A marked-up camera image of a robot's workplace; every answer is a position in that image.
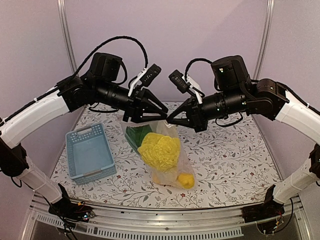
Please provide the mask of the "green bok choy toy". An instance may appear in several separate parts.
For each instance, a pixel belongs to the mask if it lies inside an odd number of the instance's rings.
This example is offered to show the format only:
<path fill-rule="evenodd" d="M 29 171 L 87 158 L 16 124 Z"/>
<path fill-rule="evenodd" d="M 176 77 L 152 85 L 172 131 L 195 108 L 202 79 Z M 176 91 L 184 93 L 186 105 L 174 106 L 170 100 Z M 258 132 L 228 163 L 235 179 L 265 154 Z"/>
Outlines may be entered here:
<path fill-rule="evenodd" d="M 142 125 L 136 127 L 126 127 L 124 136 L 128 144 L 138 154 L 138 148 L 142 145 L 143 139 L 148 133 L 152 133 L 150 125 Z"/>

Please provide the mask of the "clear pink zip top bag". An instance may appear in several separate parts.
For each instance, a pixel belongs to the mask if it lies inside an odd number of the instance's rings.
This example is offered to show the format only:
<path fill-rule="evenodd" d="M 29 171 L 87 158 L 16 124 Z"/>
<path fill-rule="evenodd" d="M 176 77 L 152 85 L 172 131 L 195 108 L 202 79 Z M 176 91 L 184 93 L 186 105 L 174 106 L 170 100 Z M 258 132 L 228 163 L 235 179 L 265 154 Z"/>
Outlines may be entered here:
<path fill-rule="evenodd" d="M 121 128 L 155 184 L 184 190 L 195 188 L 195 172 L 175 125 L 158 120 L 122 123 Z"/>

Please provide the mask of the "yellow napa cabbage toy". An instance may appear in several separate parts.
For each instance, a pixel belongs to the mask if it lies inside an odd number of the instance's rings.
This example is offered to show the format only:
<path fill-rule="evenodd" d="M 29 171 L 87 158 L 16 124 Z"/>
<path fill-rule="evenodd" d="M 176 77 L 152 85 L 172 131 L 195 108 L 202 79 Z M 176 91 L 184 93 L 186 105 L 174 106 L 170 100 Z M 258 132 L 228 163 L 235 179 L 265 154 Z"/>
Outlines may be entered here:
<path fill-rule="evenodd" d="M 178 165 L 181 143 L 177 137 L 150 132 L 137 151 L 146 165 L 166 172 Z"/>

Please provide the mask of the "yellow lemon toy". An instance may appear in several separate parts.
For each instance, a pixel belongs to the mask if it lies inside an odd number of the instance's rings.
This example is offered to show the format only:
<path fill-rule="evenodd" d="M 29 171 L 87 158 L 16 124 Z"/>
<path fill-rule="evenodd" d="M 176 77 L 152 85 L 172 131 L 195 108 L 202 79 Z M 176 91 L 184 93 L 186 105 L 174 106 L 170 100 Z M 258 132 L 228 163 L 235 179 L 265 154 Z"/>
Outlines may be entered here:
<path fill-rule="evenodd" d="M 195 178 L 191 173 L 180 173 L 177 181 L 185 189 L 192 189 L 195 185 Z"/>

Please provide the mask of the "orange mango toy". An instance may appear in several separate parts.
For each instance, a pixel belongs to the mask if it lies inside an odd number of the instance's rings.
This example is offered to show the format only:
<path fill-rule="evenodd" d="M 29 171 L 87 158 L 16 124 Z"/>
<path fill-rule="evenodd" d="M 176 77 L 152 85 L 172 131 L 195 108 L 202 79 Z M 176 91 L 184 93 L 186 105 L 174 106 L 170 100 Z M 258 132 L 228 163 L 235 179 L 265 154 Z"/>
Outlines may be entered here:
<path fill-rule="evenodd" d="M 156 174 L 152 174 L 152 181 L 157 185 L 162 185 L 162 181 L 159 179 L 159 177 Z"/>

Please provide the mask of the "light blue plastic basket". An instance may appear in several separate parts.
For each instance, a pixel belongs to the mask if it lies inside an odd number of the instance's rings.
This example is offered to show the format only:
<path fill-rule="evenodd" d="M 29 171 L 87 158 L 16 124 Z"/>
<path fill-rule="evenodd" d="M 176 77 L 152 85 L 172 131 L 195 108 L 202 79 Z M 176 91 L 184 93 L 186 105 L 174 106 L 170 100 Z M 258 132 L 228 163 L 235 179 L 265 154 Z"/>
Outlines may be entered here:
<path fill-rule="evenodd" d="M 117 173 L 109 142 L 101 123 L 65 135 L 68 176 L 78 186 Z"/>

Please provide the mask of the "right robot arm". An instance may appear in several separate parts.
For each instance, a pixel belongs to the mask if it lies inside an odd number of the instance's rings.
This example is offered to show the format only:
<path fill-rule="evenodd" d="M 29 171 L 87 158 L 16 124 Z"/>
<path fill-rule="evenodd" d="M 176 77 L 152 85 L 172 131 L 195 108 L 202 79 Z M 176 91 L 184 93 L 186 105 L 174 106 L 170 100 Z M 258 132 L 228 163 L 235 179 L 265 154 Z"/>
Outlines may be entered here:
<path fill-rule="evenodd" d="M 320 179 L 320 113 L 283 83 L 269 78 L 251 79 L 240 55 L 223 57 L 210 66 L 216 93 L 191 96 L 169 115 L 167 122 L 202 132 L 209 120 L 246 113 L 284 123 L 313 140 L 314 149 L 298 170 L 269 187 L 262 203 L 241 210 L 247 223 L 281 215 L 286 201 Z"/>

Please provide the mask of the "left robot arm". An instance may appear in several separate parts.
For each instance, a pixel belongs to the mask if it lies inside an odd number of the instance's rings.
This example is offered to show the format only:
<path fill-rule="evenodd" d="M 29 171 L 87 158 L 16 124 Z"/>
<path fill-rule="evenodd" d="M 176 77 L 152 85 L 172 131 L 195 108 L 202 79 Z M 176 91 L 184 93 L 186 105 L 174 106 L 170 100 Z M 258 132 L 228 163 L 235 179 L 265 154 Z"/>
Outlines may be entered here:
<path fill-rule="evenodd" d="M 124 88 L 117 82 L 119 70 L 125 66 L 121 57 L 95 48 L 86 60 L 90 66 L 84 75 L 68 76 L 0 121 L 1 172 L 41 194 L 51 214 L 73 222 L 87 222 L 94 216 L 93 209 L 71 202 L 65 188 L 28 159 L 22 140 L 51 120 L 96 103 L 110 106 L 111 112 L 122 110 L 124 122 L 165 120 L 168 113 L 167 107 L 148 89 L 161 72 L 156 64 L 146 64 L 129 88 Z"/>

